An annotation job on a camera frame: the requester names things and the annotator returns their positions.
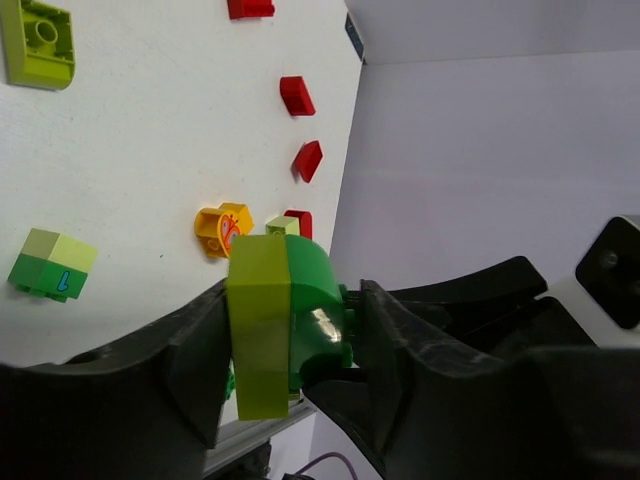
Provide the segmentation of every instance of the lime green duplo brick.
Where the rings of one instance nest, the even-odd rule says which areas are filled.
[[[20,253],[89,273],[98,249],[60,233],[32,228]]]
[[[291,280],[285,237],[236,237],[226,288],[238,417],[286,417]]]
[[[295,217],[276,217],[267,223],[269,235],[300,235],[300,220]]]
[[[0,0],[9,82],[63,89],[75,72],[71,15],[32,0]]]

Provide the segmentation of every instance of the green duplo brick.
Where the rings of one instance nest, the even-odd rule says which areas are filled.
[[[20,254],[7,281],[20,291],[64,302],[80,296],[87,277],[67,266]]]
[[[289,388],[298,390],[345,362],[342,292],[326,252],[308,238],[287,235],[291,274]]]
[[[233,241],[226,288],[240,420],[288,415],[291,281],[284,239]]]

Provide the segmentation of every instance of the white table surface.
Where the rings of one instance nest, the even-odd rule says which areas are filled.
[[[0,272],[32,227],[100,253],[78,300],[0,288],[0,361],[64,362],[225,277],[193,235],[202,207],[248,204],[252,233],[309,210],[329,249],[361,69],[342,0],[275,0],[275,17],[240,22],[226,0],[51,3],[71,11],[77,70],[61,92],[0,83]],[[304,76],[316,116],[289,116],[284,75]],[[296,182],[315,139],[325,158]]]

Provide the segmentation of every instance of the green and lime brick stack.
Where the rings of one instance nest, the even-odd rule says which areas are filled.
[[[91,245],[32,228],[8,282],[30,295],[66,302],[80,296],[97,256]]]
[[[297,235],[237,237],[226,283],[240,420],[286,417],[290,398],[351,366],[351,311],[327,254]]]

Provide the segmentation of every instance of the white wall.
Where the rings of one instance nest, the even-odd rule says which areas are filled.
[[[636,0],[346,0],[372,64],[640,48]]]
[[[332,259],[350,286],[439,282],[514,255],[569,274],[640,211],[640,51],[369,66]]]

